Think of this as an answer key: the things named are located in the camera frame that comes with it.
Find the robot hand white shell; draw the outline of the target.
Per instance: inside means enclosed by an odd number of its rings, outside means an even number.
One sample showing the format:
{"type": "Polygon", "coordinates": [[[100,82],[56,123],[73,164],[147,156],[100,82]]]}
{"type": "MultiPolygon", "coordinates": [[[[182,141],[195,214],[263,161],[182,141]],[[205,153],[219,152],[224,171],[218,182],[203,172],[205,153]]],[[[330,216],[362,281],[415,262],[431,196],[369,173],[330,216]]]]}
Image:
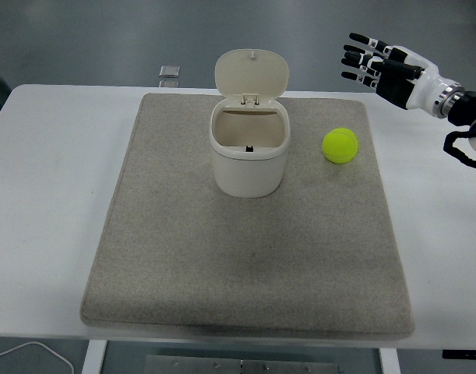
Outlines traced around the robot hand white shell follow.
{"type": "Polygon", "coordinates": [[[361,47],[344,45],[341,63],[351,68],[345,79],[373,89],[378,96],[404,110],[422,109],[436,118],[445,118],[465,89],[443,78],[428,59],[379,39],[351,33],[361,47]]]}

